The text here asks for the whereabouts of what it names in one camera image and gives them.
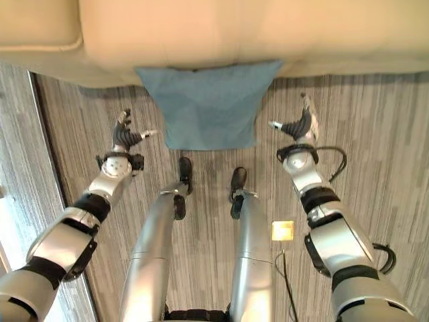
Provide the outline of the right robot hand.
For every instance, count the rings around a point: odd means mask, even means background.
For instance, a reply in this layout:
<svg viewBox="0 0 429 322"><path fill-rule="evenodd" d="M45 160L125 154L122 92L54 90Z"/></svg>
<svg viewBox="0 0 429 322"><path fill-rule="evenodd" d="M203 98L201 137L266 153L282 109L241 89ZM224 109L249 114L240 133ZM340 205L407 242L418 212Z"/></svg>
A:
<svg viewBox="0 0 429 322"><path fill-rule="evenodd" d="M269 121L268 124L273 129L290 136L297 143L310 144L315 146L318 141L319 124L315 105L309 95L301 93L303 108L301 118L295 121L281 123Z"/></svg>

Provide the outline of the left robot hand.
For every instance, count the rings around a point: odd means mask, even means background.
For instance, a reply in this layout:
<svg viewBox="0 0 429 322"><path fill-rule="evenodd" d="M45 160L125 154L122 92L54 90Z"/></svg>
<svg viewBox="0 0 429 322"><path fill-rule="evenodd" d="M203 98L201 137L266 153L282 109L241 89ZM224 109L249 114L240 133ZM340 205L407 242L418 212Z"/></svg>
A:
<svg viewBox="0 0 429 322"><path fill-rule="evenodd" d="M114 152L128 152L144 139L159 133L157 129L148 129L141 132L131 131L131 110L124 109L120 112L112 133L112 145Z"/></svg>

